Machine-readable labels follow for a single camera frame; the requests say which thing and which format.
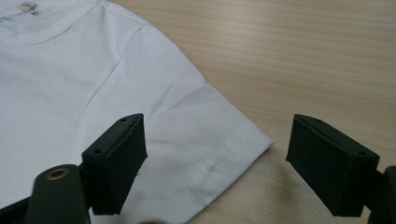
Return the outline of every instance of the screw hole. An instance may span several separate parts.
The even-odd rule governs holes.
[[[60,179],[64,176],[66,176],[68,174],[69,174],[68,169],[60,168],[60,169],[51,171],[49,174],[47,174],[47,179],[48,180],[56,180],[56,179]]]
[[[94,151],[94,153],[95,153],[95,154],[102,154],[102,153],[103,153],[103,150],[97,148],[97,149]]]

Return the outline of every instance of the t-shirt sleeve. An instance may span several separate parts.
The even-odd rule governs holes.
[[[148,151],[120,216],[95,223],[184,223],[272,144],[149,24],[132,36],[86,113],[85,146],[116,119],[143,113]]]

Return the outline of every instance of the wooden table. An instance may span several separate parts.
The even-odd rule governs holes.
[[[275,144],[196,223],[366,223],[333,217],[285,161],[293,114],[396,164],[396,1],[114,0],[162,30]]]

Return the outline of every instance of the white fabric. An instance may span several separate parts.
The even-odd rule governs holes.
[[[148,158],[119,217],[183,223],[272,141],[152,25],[107,1],[0,1],[0,207],[117,119],[145,115]]]

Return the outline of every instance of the clothing tag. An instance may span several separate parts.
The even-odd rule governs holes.
[[[37,4],[31,3],[31,2],[24,2],[24,3],[20,4],[19,6],[17,6],[18,9],[20,9],[24,12],[30,12],[30,11],[34,10],[35,7],[37,7]]]

